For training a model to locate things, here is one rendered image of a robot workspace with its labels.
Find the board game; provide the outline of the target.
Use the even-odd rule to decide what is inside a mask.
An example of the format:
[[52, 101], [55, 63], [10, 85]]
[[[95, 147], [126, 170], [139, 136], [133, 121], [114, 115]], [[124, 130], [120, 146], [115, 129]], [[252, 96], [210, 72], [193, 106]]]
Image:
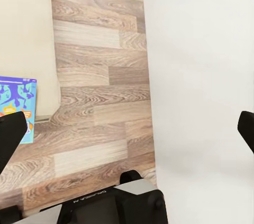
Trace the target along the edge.
[[28, 131], [20, 144], [33, 143], [37, 79], [0, 76], [0, 117], [22, 111]]

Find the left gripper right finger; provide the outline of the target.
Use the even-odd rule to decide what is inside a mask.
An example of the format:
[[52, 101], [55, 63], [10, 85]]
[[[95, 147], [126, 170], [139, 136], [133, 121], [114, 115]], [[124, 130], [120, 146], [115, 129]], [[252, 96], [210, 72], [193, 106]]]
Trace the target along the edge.
[[254, 113], [242, 111], [239, 117], [237, 130], [254, 152]]

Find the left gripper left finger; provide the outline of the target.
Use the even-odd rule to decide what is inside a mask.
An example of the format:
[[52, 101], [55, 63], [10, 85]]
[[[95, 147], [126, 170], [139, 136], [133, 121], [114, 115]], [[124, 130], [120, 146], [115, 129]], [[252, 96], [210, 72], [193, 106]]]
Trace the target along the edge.
[[22, 111], [0, 117], [0, 174], [28, 131]]

